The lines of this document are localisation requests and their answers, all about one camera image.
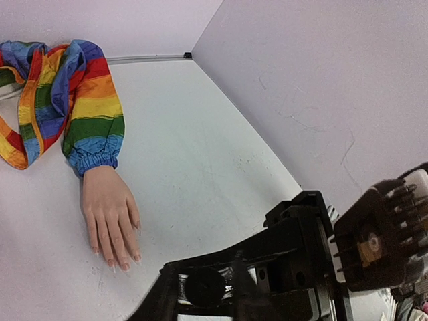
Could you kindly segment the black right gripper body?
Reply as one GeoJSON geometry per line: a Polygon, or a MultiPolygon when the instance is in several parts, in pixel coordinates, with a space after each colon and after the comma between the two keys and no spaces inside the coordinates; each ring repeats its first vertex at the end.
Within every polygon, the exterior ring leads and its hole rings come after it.
{"type": "Polygon", "coordinates": [[[302,245],[257,269],[257,281],[284,320],[353,320],[348,290],[337,280],[327,239],[332,224],[319,191],[281,201],[263,226],[289,227],[282,241],[302,245]]]}

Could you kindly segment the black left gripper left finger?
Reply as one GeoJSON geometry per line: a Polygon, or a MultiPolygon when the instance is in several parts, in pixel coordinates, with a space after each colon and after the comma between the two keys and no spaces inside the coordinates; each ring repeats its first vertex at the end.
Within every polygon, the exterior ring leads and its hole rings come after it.
{"type": "Polygon", "coordinates": [[[167,263],[139,307],[128,320],[171,321],[178,319],[179,265],[167,263]]]}

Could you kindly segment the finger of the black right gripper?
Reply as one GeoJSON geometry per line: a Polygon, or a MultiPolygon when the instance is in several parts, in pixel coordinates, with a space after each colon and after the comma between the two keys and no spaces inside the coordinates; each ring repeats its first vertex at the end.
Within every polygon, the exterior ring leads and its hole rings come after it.
{"type": "Polygon", "coordinates": [[[214,253],[172,261],[164,268],[184,271],[198,267],[223,268],[230,266],[236,257],[248,265],[257,265],[303,247],[300,224],[296,218],[287,218],[250,238],[227,249],[214,253]]]}

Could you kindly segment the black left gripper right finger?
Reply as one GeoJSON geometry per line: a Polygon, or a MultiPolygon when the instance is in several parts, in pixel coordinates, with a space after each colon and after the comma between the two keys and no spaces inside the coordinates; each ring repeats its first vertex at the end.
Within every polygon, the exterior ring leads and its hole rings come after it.
{"type": "Polygon", "coordinates": [[[242,251],[236,253],[232,274],[234,320],[283,320],[248,272],[242,251]]]}

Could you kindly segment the clear nail polish bottle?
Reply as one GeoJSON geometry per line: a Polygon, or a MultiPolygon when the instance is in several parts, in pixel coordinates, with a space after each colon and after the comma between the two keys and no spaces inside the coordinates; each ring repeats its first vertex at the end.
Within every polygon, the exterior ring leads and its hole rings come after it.
{"type": "Polygon", "coordinates": [[[178,303],[211,308],[233,300],[233,267],[188,267],[178,273],[178,303]]]}

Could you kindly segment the black nail polish cap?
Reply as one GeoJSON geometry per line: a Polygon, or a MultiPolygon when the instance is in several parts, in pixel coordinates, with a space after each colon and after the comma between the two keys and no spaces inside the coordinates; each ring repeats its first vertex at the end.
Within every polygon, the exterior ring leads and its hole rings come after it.
{"type": "Polygon", "coordinates": [[[213,268],[201,267],[193,270],[185,281],[186,299],[199,308],[220,305],[226,292],[225,278],[213,268]]]}

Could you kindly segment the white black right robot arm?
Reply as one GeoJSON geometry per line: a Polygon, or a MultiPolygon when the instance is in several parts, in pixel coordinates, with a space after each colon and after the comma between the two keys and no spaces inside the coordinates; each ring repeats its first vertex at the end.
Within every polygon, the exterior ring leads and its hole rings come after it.
{"type": "Polygon", "coordinates": [[[427,272],[427,165],[371,186],[337,219],[319,191],[265,217],[263,231],[164,265],[137,310],[147,320],[350,320],[349,292],[412,284],[427,272]]]}

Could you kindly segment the mannequin hand with nails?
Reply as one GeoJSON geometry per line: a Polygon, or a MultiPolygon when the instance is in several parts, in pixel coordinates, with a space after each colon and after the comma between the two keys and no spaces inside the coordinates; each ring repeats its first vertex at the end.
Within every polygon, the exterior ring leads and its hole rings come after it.
{"type": "Polygon", "coordinates": [[[141,262],[138,206],[113,167],[102,165],[84,173],[82,209],[92,252],[102,255],[110,269],[129,272],[132,262],[141,262]]]}

